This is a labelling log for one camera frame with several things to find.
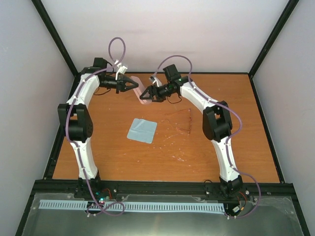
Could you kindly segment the light blue cleaning cloth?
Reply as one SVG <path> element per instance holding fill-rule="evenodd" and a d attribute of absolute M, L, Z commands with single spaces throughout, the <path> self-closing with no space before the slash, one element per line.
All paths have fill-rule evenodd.
<path fill-rule="evenodd" d="M 145 119 L 135 118 L 128 131 L 127 138 L 130 140 L 151 144 L 154 139 L 157 123 Z"/>

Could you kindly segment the thin brown frame glasses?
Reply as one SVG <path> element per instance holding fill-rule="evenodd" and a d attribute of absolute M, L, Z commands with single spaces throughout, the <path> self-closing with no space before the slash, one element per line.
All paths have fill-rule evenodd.
<path fill-rule="evenodd" d="M 164 114 L 164 122 L 180 133 L 191 134 L 192 115 L 191 108 Z"/>

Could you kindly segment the pink glasses case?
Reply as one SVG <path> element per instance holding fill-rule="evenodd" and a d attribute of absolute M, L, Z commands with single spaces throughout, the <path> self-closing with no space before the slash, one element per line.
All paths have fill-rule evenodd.
<path fill-rule="evenodd" d="M 145 91 L 145 87 L 144 87 L 143 83 L 141 82 L 141 80 L 136 76 L 131 76 L 130 78 L 138 84 L 138 87 L 134 88 L 133 91 L 134 91 L 135 95 L 137 96 L 139 102 L 142 105 L 149 105 L 152 102 L 151 100 L 140 99 L 140 95 Z"/>

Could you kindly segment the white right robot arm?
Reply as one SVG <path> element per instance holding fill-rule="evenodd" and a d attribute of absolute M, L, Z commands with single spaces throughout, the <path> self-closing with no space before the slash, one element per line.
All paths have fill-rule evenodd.
<path fill-rule="evenodd" d="M 231 145 L 233 128 L 230 109 L 225 101 L 217 101 L 203 92 L 189 75 L 182 76 L 174 64 L 163 69 L 167 84 L 152 75 L 153 84 L 140 93 L 140 100 L 163 102 L 173 94 L 187 99 L 202 113 L 202 131 L 214 146 L 220 168 L 220 191 L 230 198 L 243 185 L 237 171 Z"/>

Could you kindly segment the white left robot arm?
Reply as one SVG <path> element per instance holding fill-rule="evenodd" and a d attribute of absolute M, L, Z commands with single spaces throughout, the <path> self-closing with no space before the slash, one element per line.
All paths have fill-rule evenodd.
<path fill-rule="evenodd" d="M 78 164 L 79 179 L 89 181 L 85 192 L 92 198 L 102 194 L 102 185 L 97 181 L 99 171 L 95 165 L 91 137 L 94 126 L 88 111 L 89 103 L 97 88 L 115 89 L 116 93 L 138 87 L 138 83 L 125 76 L 127 67 L 117 60 L 113 65 L 103 58 L 95 58 L 91 67 L 81 72 L 79 83 L 73 95 L 64 104 L 58 106 L 61 128 L 70 143 Z"/>

